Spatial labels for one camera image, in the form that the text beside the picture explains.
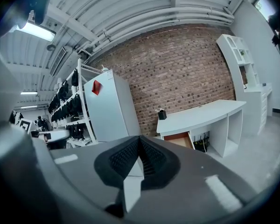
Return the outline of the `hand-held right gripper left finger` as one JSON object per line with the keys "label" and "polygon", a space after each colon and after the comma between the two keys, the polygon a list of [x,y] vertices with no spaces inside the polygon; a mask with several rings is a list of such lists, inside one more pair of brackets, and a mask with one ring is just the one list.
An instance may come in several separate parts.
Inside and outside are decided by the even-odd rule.
{"label": "hand-held right gripper left finger", "polygon": [[39,139],[33,141],[62,224],[140,223],[140,180],[129,175],[139,141],[139,136],[132,136],[56,150]]}

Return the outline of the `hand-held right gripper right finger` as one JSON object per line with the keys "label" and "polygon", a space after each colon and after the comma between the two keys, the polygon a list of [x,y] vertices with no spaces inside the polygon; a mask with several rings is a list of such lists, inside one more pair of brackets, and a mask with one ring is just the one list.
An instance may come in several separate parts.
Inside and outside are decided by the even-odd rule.
{"label": "hand-held right gripper right finger", "polygon": [[256,191],[239,175],[200,151],[140,136],[139,155],[152,173],[125,215],[135,224],[206,224],[234,217]]}

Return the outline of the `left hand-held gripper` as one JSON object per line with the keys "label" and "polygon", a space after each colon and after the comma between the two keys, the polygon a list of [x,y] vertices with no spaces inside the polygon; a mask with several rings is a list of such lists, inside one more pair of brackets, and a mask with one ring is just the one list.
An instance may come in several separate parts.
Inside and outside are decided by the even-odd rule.
{"label": "left hand-held gripper", "polygon": [[45,141],[47,144],[67,140],[70,137],[70,133],[66,129],[56,131],[41,131],[33,121],[28,119],[21,119],[18,126],[22,127],[33,138],[39,138]]}

